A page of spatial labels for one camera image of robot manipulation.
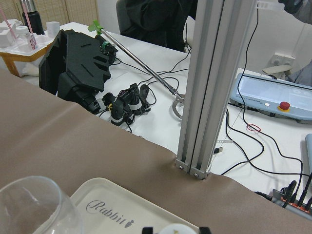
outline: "wall socket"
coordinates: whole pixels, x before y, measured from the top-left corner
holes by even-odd
[[[279,65],[291,66],[295,59],[296,59],[295,57],[290,56],[290,55],[275,53],[272,56],[270,63],[273,64],[274,66],[279,66]]]

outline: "pink straw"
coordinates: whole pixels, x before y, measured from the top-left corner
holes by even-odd
[[[24,2],[22,3],[22,6],[23,6],[23,10],[24,10],[24,13],[25,13],[25,16],[26,16],[26,20],[27,20],[27,24],[28,24],[30,33],[32,34],[33,33],[33,29],[31,28],[31,24],[30,24],[29,17],[28,17],[28,12],[27,12],[26,5],[25,5]]]
[[[2,10],[2,8],[0,7],[0,13],[2,14],[2,17],[4,18],[4,21],[6,22],[6,25],[8,25],[9,29],[10,29],[10,32],[12,34],[12,36],[14,37],[14,39],[16,39],[16,36],[15,36],[15,33],[13,32],[12,28],[11,28],[11,25],[9,24],[5,14],[4,14],[4,11]]]

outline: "black bottle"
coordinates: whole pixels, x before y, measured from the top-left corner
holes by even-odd
[[[26,9],[27,9],[27,12],[28,12],[28,18],[29,18],[29,21],[30,21],[33,33],[44,34],[44,30],[43,30],[40,14],[36,10],[35,4],[34,4],[34,0],[19,0],[19,1],[20,1],[22,9],[23,9],[23,6],[22,6],[23,3],[26,6]],[[23,12],[22,16],[23,16],[25,25],[28,27],[28,29],[30,31],[30,28],[29,28],[27,20],[26,20],[25,13],[26,12]]]

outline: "white table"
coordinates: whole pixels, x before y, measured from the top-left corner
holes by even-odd
[[[85,25],[78,23],[72,22],[63,25],[61,28],[64,30],[74,29],[76,32],[83,32],[92,37],[96,35],[95,32],[88,32]],[[186,56],[186,54],[182,52],[126,38],[117,34],[112,35],[156,72],[171,70],[178,61]],[[125,63],[139,67],[120,49],[117,53],[117,57],[122,59]],[[175,70],[188,68],[189,60],[190,56],[181,62]],[[135,82],[139,83],[151,77],[124,64],[112,65],[110,67],[110,72],[112,77],[105,82],[105,91],[98,94],[97,98],[103,97],[107,92],[117,95],[120,90],[129,88],[131,84]],[[179,80],[178,91],[181,94],[185,93],[186,90],[187,74],[187,71],[183,71],[167,75]],[[175,80],[170,79],[167,81],[173,87],[176,87]],[[151,88],[157,97],[157,103],[152,106],[148,114],[136,117],[135,122],[131,125],[131,129],[133,134],[142,136],[148,141],[177,153],[181,122],[173,114],[171,109],[175,97],[159,83],[152,84]],[[148,101],[154,102],[151,95],[149,95]],[[277,152],[272,140],[259,133],[257,134],[246,130],[246,124],[242,121],[242,110],[240,108],[228,106],[228,109],[231,126],[256,137],[265,145],[263,155],[253,161],[256,166],[274,172],[300,172],[299,163],[291,159],[282,158]],[[109,120],[109,113],[105,113],[102,117],[105,120]],[[245,118],[249,123],[256,124],[261,127],[263,132],[274,137],[285,156],[302,159],[304,162],[304,173],[310,173],[304,139],[306,134],[312,133],[312,125],[299,124],[289,119],[271,118],[253,111],[246,111]],[[244,148],[249,158],[255,156],[261,149],[255,141],[249,140],[241,134],[230,131],[230,136]],[[218,139],[226,139],[225,121],[223,121]],[[220,146],[223,147],[223,151],[217,154],[213,159],[211,166],[212,173],[221,174],[234,164],[246,160],[243,153],[233,143],[216,145],[216,147]],[[292,180],[298,181],[299,178],[298,175],[271,175],[259,172],[248,163],[241,164],[225,175],[233,178],[252,191],[261,191],[267,194],[271,192],[272,189],[279,190],[282,187],[287,187]],[[303,177],[297,198],[299,198],[306,181],[307,178]],[[310,188],[305,202],[307,202],[311,195]]]

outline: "brown table surface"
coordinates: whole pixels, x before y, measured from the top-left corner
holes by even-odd
[[[312,222],[236,181],[197,180],[174,166],[175,154],[0,71],[0,187],[41,175],[68,195],[106,178],[213,234],[307,233]]]

